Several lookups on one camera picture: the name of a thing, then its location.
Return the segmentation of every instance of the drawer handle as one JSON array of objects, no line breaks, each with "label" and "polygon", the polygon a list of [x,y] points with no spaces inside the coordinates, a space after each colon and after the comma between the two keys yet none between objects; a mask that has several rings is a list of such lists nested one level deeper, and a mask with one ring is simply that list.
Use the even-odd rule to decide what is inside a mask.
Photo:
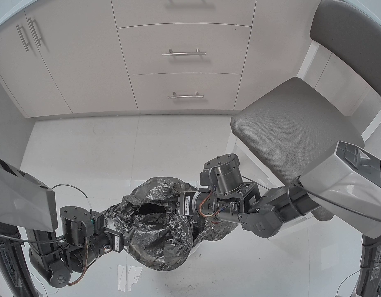
[{"label": "drawer handle", "polygon": [[29,27],[31,29],[31,33],[32,33],[32,35],[34,37],[35,43],[38,45],[38,47],[41,47],[42,45],[41,45],[40,41],[41,41],[42,37],[38,37],[38,35],[36,34],[35,27],[34,27],[34,22],[35,22],[35,20],[31,20],[30,17],[28,18],[28,25],[29,25]]},{"label": "drawer handle", "polygon": [[28,51],[29,51],[28,46],[30,45],[30,42],[28,42],[28,43],[25,42],[23,33],[21,32],[21,29],[24,29],[24,26],[21,26],[21,27],[20,27],[18,24],[16,24],[16,28],[17,28],[18,33],[19,33],[19,35],[20,35],[20,39],[21,39],[21,41],[23,42],[23,45],[24,45],[24,47],[25,47],[25,51],[28,52]]},{"label": "drawer handle", "polygon": [[175,92],[173,92],[173,96],[167,96],[168,98],[204,98],[204,95],[199,95],[198,92],[196,92],[194,95],[177,95]]},{"label": "drawer handle", "polygon": [[174,53],[172,49],[169,49],[168,53],[162,53],[162,56],[190,56],[190,55],[207,55],[206,52],[201,52],[196,49],[196,52],[176,52]]}]

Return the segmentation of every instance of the gray chair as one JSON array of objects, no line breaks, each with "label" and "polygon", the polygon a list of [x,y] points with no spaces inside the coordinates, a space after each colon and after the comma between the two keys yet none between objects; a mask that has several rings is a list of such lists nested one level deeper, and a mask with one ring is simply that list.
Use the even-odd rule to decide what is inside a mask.
[{"label": "gray chair", "polygon": [[[341,58],[381,96],[381,26],[352,5],[322,0],[314,15],[314,41],[298,76],[304,77],[319,44]],[[293,77],[261,97],[230,122],[227,152],[241,142],[284,185],[341,140],[364,147],[361,134],[342,113],[301,78]],[[333,215],[320,208],[318,220]]]}]

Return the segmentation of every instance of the white tile floor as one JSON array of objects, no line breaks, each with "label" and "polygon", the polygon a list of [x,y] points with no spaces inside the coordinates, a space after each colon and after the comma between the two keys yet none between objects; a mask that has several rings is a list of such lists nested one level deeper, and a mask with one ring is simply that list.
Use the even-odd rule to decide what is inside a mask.
[{"label": "white tile floor", "polygon": [[[49,186],[78,186],[101,211],[153,176],[198,181],[203,164],[224,153],[229,121],[230,116],[185,115],[39,121],[21,169]],[[267,182],[244,154],[239,152],[239,157],[243,175]],[[57,189],[56,203],[58,208],[88,205],[67,187]],[[237,228],[221,241],[204,241],[171,272],[150,270],[122,252],[99,259],[73,287],[57,291],[42,282],[49,296],[57,291],[57,297],[333,297],[340,282],[359,269],[360,240],[359,232],[336,217],[270,240]],[[339,295],[349,296],[356,278],[346,280]],[[35,285],[44,292],[39,282]],[[11,296],[1,275],[0,294]]]}]

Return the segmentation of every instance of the chair backrest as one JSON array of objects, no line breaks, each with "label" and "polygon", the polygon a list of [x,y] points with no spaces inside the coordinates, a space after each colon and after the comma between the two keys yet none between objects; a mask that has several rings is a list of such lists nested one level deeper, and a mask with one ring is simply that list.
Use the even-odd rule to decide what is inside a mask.
[{"label": "chair backrest", "polygon": [[321,0],[310,29],[312,40],[349,65],[381,96],[381,26],[340,0]]}]

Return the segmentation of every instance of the trash bag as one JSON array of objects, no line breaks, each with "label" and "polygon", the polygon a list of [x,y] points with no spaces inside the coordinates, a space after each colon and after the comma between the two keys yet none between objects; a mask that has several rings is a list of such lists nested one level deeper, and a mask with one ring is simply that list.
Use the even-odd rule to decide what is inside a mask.
[{"label": "trash bag", "polygon": [[203,240],[223,239],[237,224],[212,224],[202,216],[179,214],[181,192],[198,191],[177,178],[154,177],[138,186],[122,202],[103,211],[105,225],[125,233],[135,227],[132,243],[124,249],[137,261],[154,270],[174,270]]}]

